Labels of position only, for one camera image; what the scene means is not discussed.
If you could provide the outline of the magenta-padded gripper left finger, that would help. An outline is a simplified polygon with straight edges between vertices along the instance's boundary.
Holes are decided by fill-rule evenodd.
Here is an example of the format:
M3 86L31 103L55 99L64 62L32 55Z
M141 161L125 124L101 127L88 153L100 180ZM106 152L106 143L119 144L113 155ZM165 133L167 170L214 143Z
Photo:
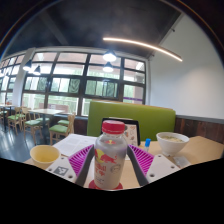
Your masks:
M89 145L69 157L60 157L47 171L76 185L85 184L90 163L94 157L94 146Z

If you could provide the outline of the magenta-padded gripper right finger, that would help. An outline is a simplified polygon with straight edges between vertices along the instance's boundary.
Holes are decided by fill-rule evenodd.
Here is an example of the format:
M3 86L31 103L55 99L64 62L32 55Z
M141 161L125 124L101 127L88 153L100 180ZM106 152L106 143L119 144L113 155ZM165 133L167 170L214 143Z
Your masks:
M162 154L152 155L133 145L128 146L127 155L140 186L145 186L180 170Z

